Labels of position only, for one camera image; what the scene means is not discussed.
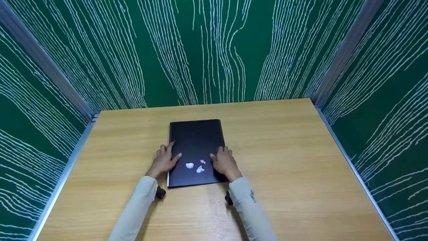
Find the metal frame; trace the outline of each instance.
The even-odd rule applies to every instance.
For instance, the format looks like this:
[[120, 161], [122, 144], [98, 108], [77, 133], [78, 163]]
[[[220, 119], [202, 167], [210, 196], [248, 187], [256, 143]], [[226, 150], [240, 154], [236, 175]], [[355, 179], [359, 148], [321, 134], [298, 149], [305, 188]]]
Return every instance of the metal frame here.
[[98, 118], [98, 114], [96, 114], [95, 117], [91, 120], [91, 122], [86, 126], [86, 129], [84, 130], [82, 136], [79, 139], [79, 142], [76, 144], [76, 147], [74, 148], [74, 151], [70, 156], [70, 159], [67, 162], [67, 165], [65, 166], [64, 170], [62, 171], [61, 177], [59, 178], [58, 183], [56, 184], [55, 189], [53, 190], [53, 192], [51, 194], [51, 197], [49, 198], [48, 202], [46, 203], [46, 206], [43, 209], [42, 214], [40, 215], [35, 226], [33, 227], [33, 230], [31, 231], [30, 235], [28, 236], [27, 241], [35, 241], [39, 237], [39, 234], [42, 231], [42, 228], [45, 225], [46, 220], [48, 220], [48, 216], [51, 213], [52, 208], [54, 207], [56, 200], [58, 199], [59, 193], [61, 192], [62, 188], [64, 187], [65, 181], [67, 180], [68, 176], [70, 175], [71, 169], [73, 169], [73, 166], [76, 163], [77, 157], [79, 156], [80, 152], [82, 151], [83, 146], [85, 145], [85, 142], [88, 139], [89, 134], [91, 133], [91, 130], [92, 130], [97, 118]]
[[331, 129], [331, 126], [329, 125], [329, 123], [328, 123], [327, 119], [325, 118], [324, 114], [321, 112], [321, 110], [318, 107], [315, 106], [315, 108], [317, 109], [318, 114], [320, 115], [322, 121], [324, 122], [325, 126], [327, 127], [328, 131], [330, 132], [331, 136], [333, 137], [334, 141], [336, 142], [337, 146], [339, 147], [340, 151], [342, 152], [342, 155], [345, 157], [346, 161], [348, 162], [349, 167], [352, 169], [352, 172], [355, 174], [355, 177], [360, 182], [361, 186], [364, 189], [364, 192], [366, 193], [367, 197], [372, 202], [374, 208], [376, 209], [377, 213], [379, 214], [379, 216], [382, 219], [383, 223], [385, 224], [386, 228], [390, 232], [391, 236], [394, 238], [395, 241], [400, 241], [400, 239], [398, 238], [398, 236], [395, 234], [394, 229], [391, 227], [390, 223], [386, 219], [386, 217], [383, 214], [382, 210], [380, 209], [379, 205], [377, 204], [377, 202], [373, 198], [372, 194], [370, 193], [369, 189], [367, 188], [366, 184], [364, 183], [363, 179], [358, 174], [357, 169], [355, 168], [355, 166], [353, 165], [353, 163], [351, 161], [351, 158], [346, 153], [346, 151], [343, 148], [342, 144], [340, 143], [339, 139], [337, 139], [337, 136], [334, 133], [333, 129]]
[[95, 112], [89, 107], [85, 100], [72, 87], [46, 51], [39, 45], [39, 42], [25, 27], [20, 18], [5, 0], [0, 0], [0, 22], [9, 30], [11, 35], [27, 51], [27, 53], [40, 66], [45, 74], [64, 93], [83, 117], [90, 121]]
[[317, 92], [311, 99], [315, 106], [319, 106], [324, 101], [327, 93], [329, 93], [331, 88], [334, 86], [338, 76], [345, 68], [354, 52], [354, 49], [357, 47], [360, 39], [366, 32], [366, 29], [369, 27], [376, 13], [380, 9], [383, 1], [384, 0], [366, 0], [364, 2], [360, 12], [354, 20], [354, 23], [340, 45], [329, 69], [325, 73]]

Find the white sleeve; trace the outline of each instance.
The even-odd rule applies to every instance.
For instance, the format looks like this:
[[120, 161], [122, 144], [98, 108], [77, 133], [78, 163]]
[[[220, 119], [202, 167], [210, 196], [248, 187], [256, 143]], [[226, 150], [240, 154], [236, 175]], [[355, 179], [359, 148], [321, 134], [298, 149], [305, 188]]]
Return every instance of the white sleeve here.
[[158, 182], [144, 176], [135, 187], [131, 199], [117, 220], [108, 241], [135, 241], [150, 204], [155, 199]]
[[249, 241], [278, 241], [265, 211], [254, 196], [245, 177], [231, 182], [229, 193], [233, 206], [241, 217]]

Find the green panel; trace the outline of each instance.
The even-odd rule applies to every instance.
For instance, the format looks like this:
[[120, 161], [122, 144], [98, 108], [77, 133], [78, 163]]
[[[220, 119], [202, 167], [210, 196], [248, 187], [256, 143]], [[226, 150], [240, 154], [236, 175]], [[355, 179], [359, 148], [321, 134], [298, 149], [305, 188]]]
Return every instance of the green panel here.
[[428, 239], [428, 2], [387, 0], [321, 110], [401, 240]]
[[26, 240], [87, 122], [0, 25], [0, 240]]
[[363, 0], [7, 0], [96, 111], [311, 97]]

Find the wood grain pattern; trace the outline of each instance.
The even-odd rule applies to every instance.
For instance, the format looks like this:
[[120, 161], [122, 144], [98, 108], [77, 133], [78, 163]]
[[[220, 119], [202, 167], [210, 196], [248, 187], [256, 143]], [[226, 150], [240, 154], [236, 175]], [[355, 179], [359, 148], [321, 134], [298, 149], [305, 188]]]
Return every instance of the wood grain pattern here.
[[[103, 111], [39, 240], [106, 240], [169, 123], [212, 118], [279, 240], [392, 239], [310, 100], [293, 99]], [[226, 188], [167, 190], [137, 240], [246, 240]]]

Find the black book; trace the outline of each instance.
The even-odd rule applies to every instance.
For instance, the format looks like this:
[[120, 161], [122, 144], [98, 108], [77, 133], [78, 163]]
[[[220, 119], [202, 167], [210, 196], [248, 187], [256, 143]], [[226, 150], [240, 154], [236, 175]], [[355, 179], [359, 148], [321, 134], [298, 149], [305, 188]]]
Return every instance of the black book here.
[[210, 153], [224, 146], [221, 122], [194, 120], [171, 122], [169, 141], [174, 141], [172, 156], [182, 153], [177, 165], [168, 172], [168, 188], [226, 182], [227, 178], [214, 170]]

